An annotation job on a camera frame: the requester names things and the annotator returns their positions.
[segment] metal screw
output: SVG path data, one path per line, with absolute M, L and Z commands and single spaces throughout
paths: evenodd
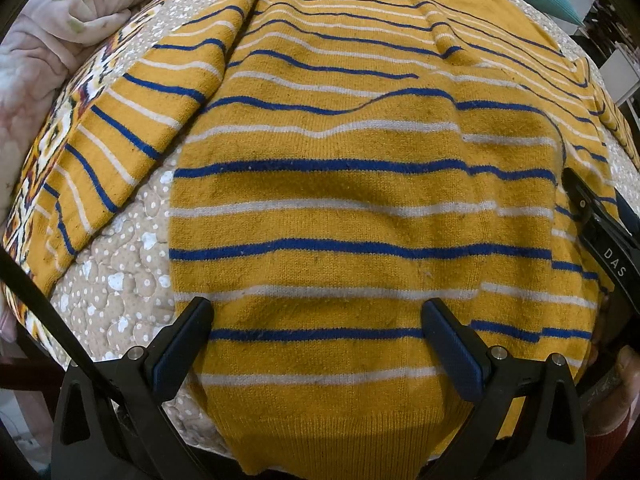
M 566 362 L 562 354 L 551 354 L 551 360 L 558 366 L 562 366 Z
M 145 349 L 142 346 L 134 346 L 127 352 L 127 357 L 132 361 L 135 361 L 137 359 L 140 359 L 144 353 Z
M 507 355 L 509 355 L 507 353 L 507 351 L 501 347 L 501 346 L 494 346 L 493 348 L 491 348 L 491 355 L 494 356 L 496 359 L 506 359 Z

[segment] crumpled blanket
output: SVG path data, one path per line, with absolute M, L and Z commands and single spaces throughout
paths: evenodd
M 62 83 L 141 0 L 29 0 L 0 43 L 0 222 L 22 162 Z M 0 295 L 0 333 L 11 332 Z

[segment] yellow knit fabric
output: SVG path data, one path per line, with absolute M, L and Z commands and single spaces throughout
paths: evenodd
M 193 387 L 245 471 L 409 479 L 442 452 L 469 406 L 422 339 L 427 298 L 579 372 L 612 285 L 559 179 L 617 215 L 603 131 L 628 125 L 515 6 L 220 0 L 70 138 L 38 200 L 43 290 L 187 123 L 172 285 L 178 311 L 213 302 Z

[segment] sweater cuff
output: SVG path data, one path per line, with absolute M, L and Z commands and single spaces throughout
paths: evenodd
M 609 433 L 587 436 L 587 480 L 595 480 L 611 461 L 626 437 L 630 411 L 620 425 Z

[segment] knit sweater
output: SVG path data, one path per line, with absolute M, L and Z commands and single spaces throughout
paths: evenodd
M 616 216 L 603 131 L 628 126 L 507 1 L 213 4 L 71 135 L 38 200 L 41 288 L 183 128 L 171 279 L 179 312 L 214 305 L 193 391 L 248 473 L 409 479 L 441 453 L 470 407 L 422 338 L 427 298 L 579 373 L 611 283 L 559 180 Z

